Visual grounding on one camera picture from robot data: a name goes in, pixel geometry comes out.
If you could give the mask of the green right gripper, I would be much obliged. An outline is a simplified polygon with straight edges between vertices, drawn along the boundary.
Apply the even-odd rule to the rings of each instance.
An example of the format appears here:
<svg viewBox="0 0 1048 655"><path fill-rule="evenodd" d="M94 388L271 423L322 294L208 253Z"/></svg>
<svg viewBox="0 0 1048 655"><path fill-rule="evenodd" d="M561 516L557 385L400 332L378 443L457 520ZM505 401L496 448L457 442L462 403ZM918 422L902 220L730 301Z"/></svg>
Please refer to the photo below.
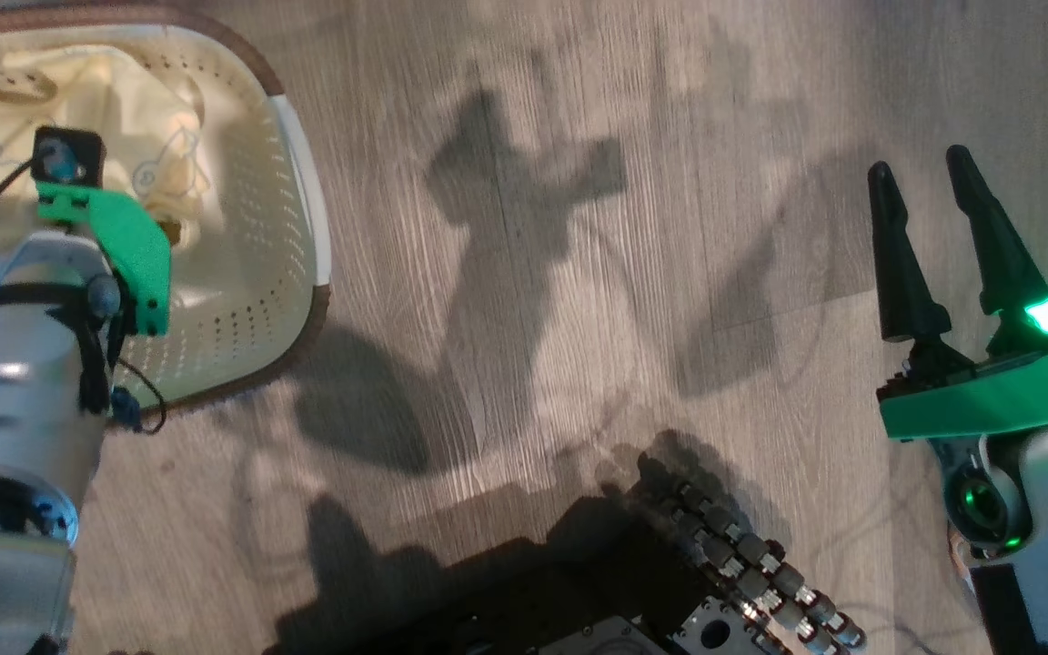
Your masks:
<svg viewBox="0 0 1048 655"><path fill-rule="evenodd" d="M995 332L1007 336L1007 353L962 362L935 377L915 378L907 368L879 388L887 437L902 442L1048 425L1048 283L970 150L949 146L945 165L956 205L970 224L982 312L1021 311ZM907 236L905 200L889 165L870 166L868 191L881 336L889 343L940 339L952 331L952 320L929 291Z"/></svg>

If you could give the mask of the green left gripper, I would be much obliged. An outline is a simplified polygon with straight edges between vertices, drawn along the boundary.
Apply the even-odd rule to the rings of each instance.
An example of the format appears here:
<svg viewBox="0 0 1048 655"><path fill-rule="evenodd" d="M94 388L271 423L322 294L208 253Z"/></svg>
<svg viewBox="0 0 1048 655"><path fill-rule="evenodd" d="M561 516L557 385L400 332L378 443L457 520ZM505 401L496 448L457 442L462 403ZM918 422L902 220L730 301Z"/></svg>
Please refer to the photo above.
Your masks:
<svg viewBox="0 0 1048 655"><path fill-rule="evenodd" d="M38 215L46 221L85 224L121 274L135 307L135 333L149 339L169 331L171 247L145 208L124 192L37 181Z"/></svg>

